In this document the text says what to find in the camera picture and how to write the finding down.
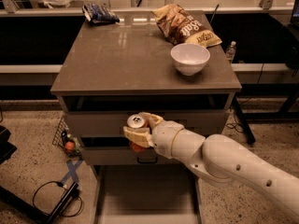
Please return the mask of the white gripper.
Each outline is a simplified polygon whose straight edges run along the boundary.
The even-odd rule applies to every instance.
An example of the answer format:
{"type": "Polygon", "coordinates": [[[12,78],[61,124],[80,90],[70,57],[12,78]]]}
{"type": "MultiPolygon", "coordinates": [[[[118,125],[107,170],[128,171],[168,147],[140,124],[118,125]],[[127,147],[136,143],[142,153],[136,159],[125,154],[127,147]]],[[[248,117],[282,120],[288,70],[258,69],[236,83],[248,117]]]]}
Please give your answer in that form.
{"type": "Polygon", "coordinates": [[[140,147],[148,148],[154,144],[153,148],[159,155],[172,159],[173,142],[184,126],[174,121],[164,121],[162,117],[148,112],[140,112],[139,115],[145,120],[147,127],[154,128],[152,134],[149,128],[134,129],[124,126],[124,136],[140,147]]]}

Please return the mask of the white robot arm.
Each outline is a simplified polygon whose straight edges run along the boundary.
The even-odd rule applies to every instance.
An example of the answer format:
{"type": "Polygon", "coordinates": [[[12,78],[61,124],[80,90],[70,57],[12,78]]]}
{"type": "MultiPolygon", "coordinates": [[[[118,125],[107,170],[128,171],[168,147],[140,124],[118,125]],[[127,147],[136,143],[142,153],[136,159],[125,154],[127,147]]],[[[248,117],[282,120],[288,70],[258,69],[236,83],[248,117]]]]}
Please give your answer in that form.
{"type": "Polygon", "coordinates": [[[222,134],[204,137],[147,112],[130,116],[123,133],[133,144],[153,148],[158,155],[183,163],[211,185],[226,187],[236,180],[299,221],[299,178],[264,161],[233,139],[222,134]]]}

